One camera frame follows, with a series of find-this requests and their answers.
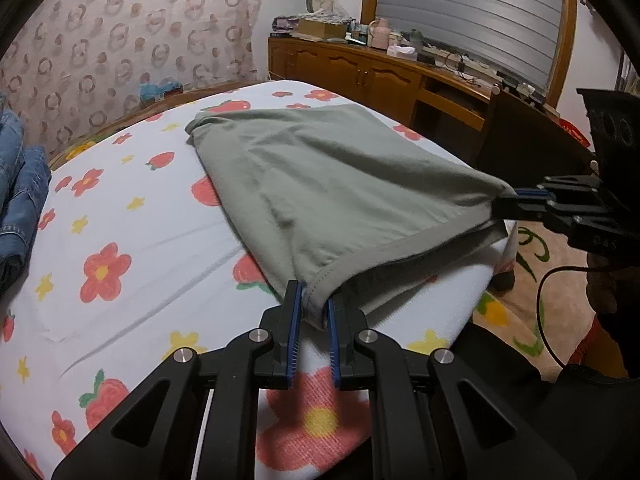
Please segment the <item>patterned sheer curtain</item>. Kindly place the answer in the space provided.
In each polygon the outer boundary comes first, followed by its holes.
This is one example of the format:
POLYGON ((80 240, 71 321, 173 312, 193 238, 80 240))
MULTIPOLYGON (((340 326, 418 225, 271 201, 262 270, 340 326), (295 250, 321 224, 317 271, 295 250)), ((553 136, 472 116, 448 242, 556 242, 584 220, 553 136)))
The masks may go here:
POLYGON ((253 81, 262 0, 43 0, 1 59, 23 141, 55 156, 136 112, 146 84, 253 81))

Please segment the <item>brown floral blanket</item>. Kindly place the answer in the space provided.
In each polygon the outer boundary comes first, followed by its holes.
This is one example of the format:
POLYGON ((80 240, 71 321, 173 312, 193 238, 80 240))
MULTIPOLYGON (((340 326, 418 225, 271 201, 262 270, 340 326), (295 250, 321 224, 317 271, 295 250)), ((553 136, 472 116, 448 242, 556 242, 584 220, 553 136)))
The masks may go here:
POLYGON ((484 292, 473 322, 518 350, 542 378, 553 382, 594 317, 586 296, 586 274, 573 270, 551 278, 558 266, 585 266, 587 255, 566 244, 566 238, 537 222, 521 221, 509 240, 514 259, 507 269, 514 285, 505 292, 484 292))

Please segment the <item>white tissue pack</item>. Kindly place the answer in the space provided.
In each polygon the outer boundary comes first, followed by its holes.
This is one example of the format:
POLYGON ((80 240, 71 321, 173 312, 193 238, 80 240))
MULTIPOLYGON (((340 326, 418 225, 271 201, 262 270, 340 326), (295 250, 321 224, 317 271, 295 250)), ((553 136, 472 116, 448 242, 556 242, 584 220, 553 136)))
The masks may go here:
POLYGON ((418 51, 413 46, 392 44, 387 48, 386 54, 391 58, 400 58, 406 61, 416 61, 418 59, 418 51))

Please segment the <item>white floral bed sheet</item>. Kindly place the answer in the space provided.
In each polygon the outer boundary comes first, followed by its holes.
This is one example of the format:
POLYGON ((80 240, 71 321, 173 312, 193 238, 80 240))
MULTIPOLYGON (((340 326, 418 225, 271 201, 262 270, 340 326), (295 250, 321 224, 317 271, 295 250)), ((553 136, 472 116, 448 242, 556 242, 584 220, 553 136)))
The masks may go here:
MULTIPOLYGON (((298 81, 197 100, 128 127, 52 174, 35 244, 1 301, 1 479, 55 467, 181 347, 224 347, 277 303, 224 218, 184 127, 200 110, 355 104, 298 81)), ((368 315, 403 347, 450 346, 509 238, 368 315)), ((369 437, 367 393, 336 393, 326 334, 303 325, 293 388, 261 391, 256 479, 317 479, 369 437)))

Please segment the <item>grey window blind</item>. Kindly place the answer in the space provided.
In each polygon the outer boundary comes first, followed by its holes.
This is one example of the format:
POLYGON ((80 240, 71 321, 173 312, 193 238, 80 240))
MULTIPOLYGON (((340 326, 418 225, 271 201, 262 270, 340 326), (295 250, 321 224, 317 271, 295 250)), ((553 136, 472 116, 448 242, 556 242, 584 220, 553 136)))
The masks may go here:
POLYGON ((562 6, 563 0, 378 0, 376 15, 544 91, 562 6))

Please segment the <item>pink kettle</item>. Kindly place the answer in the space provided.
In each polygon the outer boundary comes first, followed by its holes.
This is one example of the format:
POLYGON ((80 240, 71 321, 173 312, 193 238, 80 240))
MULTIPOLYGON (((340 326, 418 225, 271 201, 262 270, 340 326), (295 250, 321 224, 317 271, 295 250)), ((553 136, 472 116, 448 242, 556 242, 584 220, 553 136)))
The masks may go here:
POLYGON ((390 44, 390 23, 386 18, 377 18, 368 25, 368 46, 386 51, 390 44))

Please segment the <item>stack of folded blue jeans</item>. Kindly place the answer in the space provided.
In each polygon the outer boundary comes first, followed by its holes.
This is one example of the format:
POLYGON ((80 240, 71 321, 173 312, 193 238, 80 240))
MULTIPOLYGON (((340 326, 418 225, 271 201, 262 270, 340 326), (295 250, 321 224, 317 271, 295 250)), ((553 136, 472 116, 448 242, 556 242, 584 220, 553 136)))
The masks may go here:
POLYGON ((26 145, 24 124, 1 93, 0 287, 4 294, 23 273, 32 251, 51 171, 42 145, 26 145))

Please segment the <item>blue item behind bed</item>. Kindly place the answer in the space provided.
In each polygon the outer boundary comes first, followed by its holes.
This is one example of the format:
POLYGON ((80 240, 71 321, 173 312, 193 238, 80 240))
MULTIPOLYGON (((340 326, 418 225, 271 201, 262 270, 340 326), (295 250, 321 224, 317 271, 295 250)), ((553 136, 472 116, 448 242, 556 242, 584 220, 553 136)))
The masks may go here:
POLYGON ((163 84, 146 82, 140 86, 139 99, 142 104, 155 103, 174 93, 182 93, 183 86, 177 81, 166 81, 163 84))

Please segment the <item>wooden sideboard cabinet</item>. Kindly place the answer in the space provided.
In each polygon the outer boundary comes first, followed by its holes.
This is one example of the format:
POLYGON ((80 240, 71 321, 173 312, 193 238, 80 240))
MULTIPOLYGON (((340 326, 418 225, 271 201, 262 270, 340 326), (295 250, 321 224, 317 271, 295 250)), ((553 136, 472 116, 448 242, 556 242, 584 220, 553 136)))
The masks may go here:
POLYGON ((466 162, 492 127, 536 142, 563 134, 555 117, 510 93, 499 96, 496 87, 371 48, 272 36, 268 60, 271 78, 314 84, 363 104, 466 162))

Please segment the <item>cardboard box on cabinet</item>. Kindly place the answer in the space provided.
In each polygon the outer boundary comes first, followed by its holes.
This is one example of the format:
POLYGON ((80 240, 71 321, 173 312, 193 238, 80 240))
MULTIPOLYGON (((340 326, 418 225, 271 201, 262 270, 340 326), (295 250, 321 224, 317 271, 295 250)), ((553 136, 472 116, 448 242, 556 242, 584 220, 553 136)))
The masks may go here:
POLYGON ((326 23, 311 18, 300 18, 296 32, 309 37, 327 40, 330 38, 344 38, 347 32, 346 24, 326 23))

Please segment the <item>grey-green pants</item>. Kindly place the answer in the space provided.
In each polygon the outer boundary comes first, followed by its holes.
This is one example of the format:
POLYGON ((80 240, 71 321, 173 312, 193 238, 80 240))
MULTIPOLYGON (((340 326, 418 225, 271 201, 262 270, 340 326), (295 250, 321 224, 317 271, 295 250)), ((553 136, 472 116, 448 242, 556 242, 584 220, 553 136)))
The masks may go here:
POLYGON ((510 185, 404 139, 363 107, 200 113, 186 125, 224 213, 277 292, 370 313, 500 242, 510 185))

